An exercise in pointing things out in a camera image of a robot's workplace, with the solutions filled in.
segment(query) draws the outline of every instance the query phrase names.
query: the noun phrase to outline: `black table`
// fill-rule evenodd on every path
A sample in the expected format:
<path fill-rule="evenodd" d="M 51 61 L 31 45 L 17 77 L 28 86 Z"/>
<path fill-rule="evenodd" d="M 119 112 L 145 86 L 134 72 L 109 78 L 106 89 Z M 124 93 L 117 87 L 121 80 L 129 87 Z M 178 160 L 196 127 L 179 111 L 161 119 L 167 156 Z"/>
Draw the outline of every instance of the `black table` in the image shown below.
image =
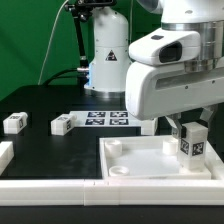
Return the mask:
<path fill-rule="evenodd" d="M 13 141 L 15 157 L 0 179 L 101 179 L 99 138 L 140 134 L 136 127 L 79 127 L 66 136 L 52 136 L 50 121 L 73 110 L 119 111 L 125 106 L 123 100 L 84 96 L 75 86 L 26 86 L 2 100 L 0 141 Z M 13 112 L 27 112 L 28 125 L 19 135 L 5 135 L 2 121 Z M 223 206 L 0 207 L 0 223 L 210 224 L 223 220 Z"/>

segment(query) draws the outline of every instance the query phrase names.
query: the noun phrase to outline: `green screen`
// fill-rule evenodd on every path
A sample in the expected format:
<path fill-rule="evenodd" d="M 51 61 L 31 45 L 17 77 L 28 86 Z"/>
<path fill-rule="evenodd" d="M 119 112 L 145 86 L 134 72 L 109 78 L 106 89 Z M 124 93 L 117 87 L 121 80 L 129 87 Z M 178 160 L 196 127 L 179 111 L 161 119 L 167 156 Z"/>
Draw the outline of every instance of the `green screen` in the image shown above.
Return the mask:
<path fill-rule="evenodd" d="M 0 5 L 0 99 L 17 88 L 37 85 L 55 17 L 63 0 L 13 0 Z M 113 7 L 132 23 L 132 41 L 160 26 L 160 16 L 145 11 L 136 0 L 118 0 Z M 86 54 L 94 57 L 92 20 L 82 24 Z M 73 18 L 62 10 L 52 47 L 43 73 L 43 81 L 56 72 L 77 67 L 79 53 Z M 76 84 L 75 79 L 52 84 Z"/>

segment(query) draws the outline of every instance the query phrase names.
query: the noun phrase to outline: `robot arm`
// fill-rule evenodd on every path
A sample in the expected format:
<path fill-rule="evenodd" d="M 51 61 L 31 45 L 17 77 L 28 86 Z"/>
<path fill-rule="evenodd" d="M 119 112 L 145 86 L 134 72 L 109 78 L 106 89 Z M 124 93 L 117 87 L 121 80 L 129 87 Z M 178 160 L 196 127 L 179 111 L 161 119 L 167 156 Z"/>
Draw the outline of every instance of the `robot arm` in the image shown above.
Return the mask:
<path fill-rule="evenodd" d="M 145 120 L 224 102 L 223 1 L 139 2 L 161 4 L 162 27 L 129 47 L 129 112 Z"/>
<path fill-rule="evenodd" d="M 139 4 L 151 13 L 161 14 L 163 10 L 163 0 L 137 0 Z"/>

